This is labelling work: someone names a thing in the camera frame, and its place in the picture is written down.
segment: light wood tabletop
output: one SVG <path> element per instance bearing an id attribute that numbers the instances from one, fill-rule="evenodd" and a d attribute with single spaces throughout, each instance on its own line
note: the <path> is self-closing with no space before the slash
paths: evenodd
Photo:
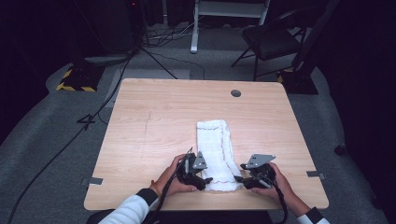
<path id="1" fill-rule="evenodd" d="M 241 92 L 239 97 L 231 91 Z M 237 166 L 252 154 L 273 160 L 309 206 L 329 205 L 283 86 L 273 82 L 125 78 L 85 199 L 88 210 L 116 208 L 157 180 L 176 155 L 197 153 L 198 121 L 227 121 Z M 167 197 L 162 210 L 279 209 L 249 189 L 196 191 Z"/>

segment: sleeve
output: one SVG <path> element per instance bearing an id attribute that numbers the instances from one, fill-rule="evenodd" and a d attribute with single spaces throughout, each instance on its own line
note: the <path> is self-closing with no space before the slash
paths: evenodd
<path id="1" fill-rule="evenodd" d="M 140 224 L 149 213 L 149 209 L 158 202 L 158 196 L 152 189 L 141 189 L 136 195 L 127 198 L 122 204 L 102 219 L 100 224 L 134 223 Z"/>
<path id="2" fill-rule="evenodd" d="M 297 220 L 301 224 L 330 224 L 330 222 L 323 217 L 316 207 L 309 210 L 305 215 L 297 217 Z"/>

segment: white sleeve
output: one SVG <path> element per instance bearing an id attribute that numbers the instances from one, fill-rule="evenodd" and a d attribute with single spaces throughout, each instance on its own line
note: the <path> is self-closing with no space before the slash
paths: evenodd
<path id="1" fill-rule="evenodd" d="M 312 208 L 305 215 L 297 217 L 297 220 L 300 224 L 330 224 L 316 207 Z"/>
<path id="2" fill-rule="evenodd" d="M 140 224 L 149 213 L 149 209 L 158 199 L 148 205 L 147 200 L 139 195 L 133 195 L 127 198 L 116 210 L 102 219 L 99 224 L 122 224 L 132 223 Z"/>

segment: white towel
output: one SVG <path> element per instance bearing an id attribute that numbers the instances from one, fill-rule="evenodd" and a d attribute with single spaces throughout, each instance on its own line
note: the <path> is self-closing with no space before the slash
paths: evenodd
<path id="1" fill-rule="evenodd" d="M 201 151 L 207 168 L 202 171 L 202 178 L 212 177 L 205 190 L 230 191 L 242 188 L 235 181 L 234 175 L 241 172 L 233 161 L 233 146 L 230 130 L 223 119 L 197 122 L 198 151 Z"/>

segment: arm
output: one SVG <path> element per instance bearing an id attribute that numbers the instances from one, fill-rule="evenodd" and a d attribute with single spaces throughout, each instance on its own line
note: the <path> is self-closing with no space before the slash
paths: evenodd
<path id="1" fill-rule="evenodd" d="M 279 168 L 274 163 L 270 162 L 270 165 L 276 172 L 276 183 L 278 184 L 280 190 L 284 194 L 286 206 L 291 210 L 291 212 L 297 216 L 297 220 L 302 224 L 308 223 L 320 223 L 326 224 L 329 223 L 323 216 L 320 214 L 316 207 L 310 208 L 306 203 L 303 202 L 292 190 L 288 179 L 282 175 L 279 171 Z M 257 193 L 262 196 L 268 196 L 272 198 L 274 201 L 280 203 L 279 197 L 275 188 L 271 189 L 258 189 L 253 188 L 251 190 L 254 193 Z"/>
<path id="2" fill-rule="evenodd" d="M 172 164 L 165 169 L 156 182 L 151 183 L 148 189 L 141 189 L 136 195 L 127 198 L 100 223 L 142 223 L 149 213 L 149 209 L 159 201 L 159 197 L 163 193 L 166 182 L 176 170 L 178 163 L 183 157 L 184 154 L 176 156 Z M 195 186 L 184 185 L 180 183 L 177 178 L 174 178 L 169 190 L 166 192 L 166 197 L 179 192 L 192 192 L 196 190 L 197 188 Z"/>

